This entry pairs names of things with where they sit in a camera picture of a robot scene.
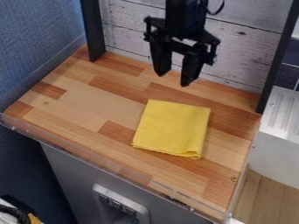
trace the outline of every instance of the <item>white wooden backdrop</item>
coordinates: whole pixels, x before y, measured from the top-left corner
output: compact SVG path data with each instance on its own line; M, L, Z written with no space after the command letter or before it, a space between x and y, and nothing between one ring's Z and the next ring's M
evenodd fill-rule
M210 0L216 8L220 0ZM226 0L206 30L221 39L217 62L204 66L201 78L259 93L267 78L292 0ZM100 0L109 51L150 61L143 41L147 16L164 16L165 0ZM182 57L173 58L180 70Z

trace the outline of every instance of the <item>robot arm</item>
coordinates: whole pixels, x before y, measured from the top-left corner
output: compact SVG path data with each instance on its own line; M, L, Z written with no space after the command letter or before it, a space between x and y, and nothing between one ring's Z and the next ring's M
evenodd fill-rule
M214 63L220 40L205 30L208 0L166 0L166 19L146 17L144 40L149 42L154 70L163 76L171 70L172 52L184 55L181 86L199 77L204 64ZM176 39L196 41L187 45Z

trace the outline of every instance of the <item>wood plank pattern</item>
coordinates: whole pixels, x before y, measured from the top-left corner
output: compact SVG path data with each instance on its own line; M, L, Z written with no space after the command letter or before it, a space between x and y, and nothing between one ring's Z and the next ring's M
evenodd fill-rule
M278 224L299 223L299 189L285 186Z
M175 72L158 78L148 64L110 52L91 63L86 51L81 48L4 113L37 127L39 138L222 220L260 121L254 113L259 96L207 80L181 88ZM201 159L131 147L148 99L212 109Z
M143 41L143 19L147 16L162 18L164 1L107 1L101 1L101 8L106 12L103 19L107 45L116 52L136 59L143 56L149 61L149 45ZM221 44L217 63L204 66L202 77L237 88L261 91L290 5L290 0L254 3L233 0L226 4L224 11L216 17L218 19L207 19L206 29L219 37ZM181 61L182 56L174 54L173 64L179 69Z
M233 211L242 223L299 223L299 189L248 171Z
M5 114L16 118L22 118L32 109L33 106L31 105L23 103L22 101L15 101L13 106L9 106L5 110Z
M118 5L121 0L110 0L112 5ZM164 9L164 0L129 0L129 2L152 6L152 9ZM216 16L218 21L227 21L239 25L261 28L267 31L282 32L285 20L289 13L289 7L292 4L290 0L274 1L263 0L248 2L247 0L231 0L226 2L226 7ZM209 7L217 9L219 1L210 1Z
M233 211L234 219L248 223L250 220L251 213L254 208L254 202L256 194L258 192L261 181L261 175L249 171L243 186L243 189L238 198L236 209Z
M284 185L262 177L249 224L276 223L282 206Z
M34 92L37 92L39 94L51 97L55 100L58 100L66 92L65 89L62 89L60 87L52 86L52 85L50 85L48 83L45 83L43 81L40 81L31 90L34 91Z

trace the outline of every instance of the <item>gray cabinet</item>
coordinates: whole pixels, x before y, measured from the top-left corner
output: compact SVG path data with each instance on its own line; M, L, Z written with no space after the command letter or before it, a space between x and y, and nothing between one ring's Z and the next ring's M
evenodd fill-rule
M93 193L94 184L104 186L147 207L150 224L212 224L184 207L132 185L62 150L42 146L79 224L135 223L117 209L96 201Z

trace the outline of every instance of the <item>wooden floor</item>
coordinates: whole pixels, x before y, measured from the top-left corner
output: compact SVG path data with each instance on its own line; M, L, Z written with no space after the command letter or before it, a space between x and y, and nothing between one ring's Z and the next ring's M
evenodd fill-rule
M202 158L138 150L132 138L148 99L212 110ZM179 74L160 78L149 64L107 52L89 62L83 47L4 113L34 135L222 220L260 122L257 94ZM20 129L26 125L13 123Z
M249 171L233 217L246 224L298 224L299 190Z

